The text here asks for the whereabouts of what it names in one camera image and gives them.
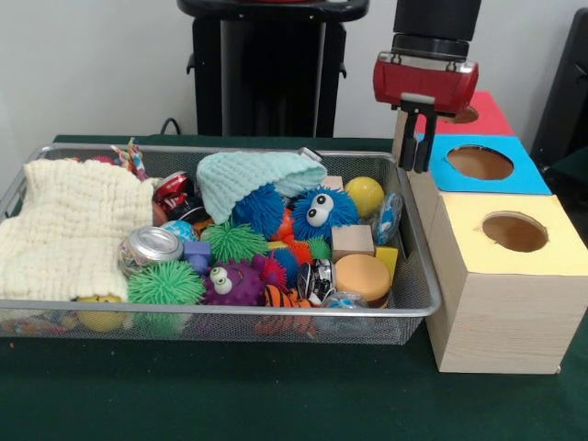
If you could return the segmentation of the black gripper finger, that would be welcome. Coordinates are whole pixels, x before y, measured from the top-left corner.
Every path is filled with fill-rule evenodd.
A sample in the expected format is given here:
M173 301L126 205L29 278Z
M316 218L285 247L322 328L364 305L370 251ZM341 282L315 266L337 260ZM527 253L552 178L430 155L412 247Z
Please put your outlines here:
M417 144L413 170L415 173L425 173L428 171L432 154L437 114L434 105L422 105L419 114L425 117L425 130L423 138Z
M414 138L415 125L415 104L411 101L402 101L398 109L394 136L394 153L397 164L402 169L413 168L416 150L416 140Z

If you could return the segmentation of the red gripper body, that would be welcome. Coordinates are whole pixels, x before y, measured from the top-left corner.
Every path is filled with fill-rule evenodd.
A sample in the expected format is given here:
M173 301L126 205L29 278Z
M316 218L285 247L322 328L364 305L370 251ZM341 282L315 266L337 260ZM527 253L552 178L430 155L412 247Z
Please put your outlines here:
M443 61L383 51L373 72L375 99L398 107L403 101L456 115L469 105L479 79L475 62Z

